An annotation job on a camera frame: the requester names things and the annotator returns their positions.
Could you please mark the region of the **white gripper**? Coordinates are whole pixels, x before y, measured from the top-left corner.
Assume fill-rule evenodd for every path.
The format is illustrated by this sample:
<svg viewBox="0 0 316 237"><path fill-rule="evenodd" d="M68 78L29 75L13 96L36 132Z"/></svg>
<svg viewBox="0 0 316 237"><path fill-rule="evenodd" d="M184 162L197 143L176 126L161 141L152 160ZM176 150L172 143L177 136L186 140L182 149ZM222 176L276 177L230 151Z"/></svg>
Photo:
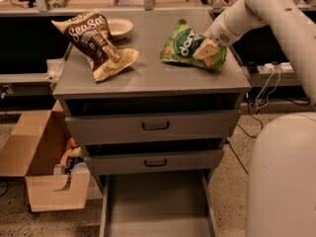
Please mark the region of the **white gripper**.
<svg viewBox="0 0 316 237"><path fill-rule="evenodd" d="M226 25L225 14L221 13L203 34L205 39L194 53L194 59L203 60L218 53L218 44L229 46L239 39Z"/></svg>

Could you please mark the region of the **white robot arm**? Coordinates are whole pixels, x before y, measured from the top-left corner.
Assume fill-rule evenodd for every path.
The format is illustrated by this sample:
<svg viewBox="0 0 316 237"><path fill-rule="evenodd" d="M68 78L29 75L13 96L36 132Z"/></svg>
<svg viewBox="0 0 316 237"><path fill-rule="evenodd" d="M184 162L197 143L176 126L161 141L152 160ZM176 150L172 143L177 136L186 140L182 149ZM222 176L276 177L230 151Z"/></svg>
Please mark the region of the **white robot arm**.
<svg viewBox="0 0 316 237"><path fill-rule="evenodd" d="M311 103L316 102L316 25L298 0L238 0L204 33L228 46L267 25ZM316 237L316 112L285 115L258 135L248 176L247 237Z"/></svg>

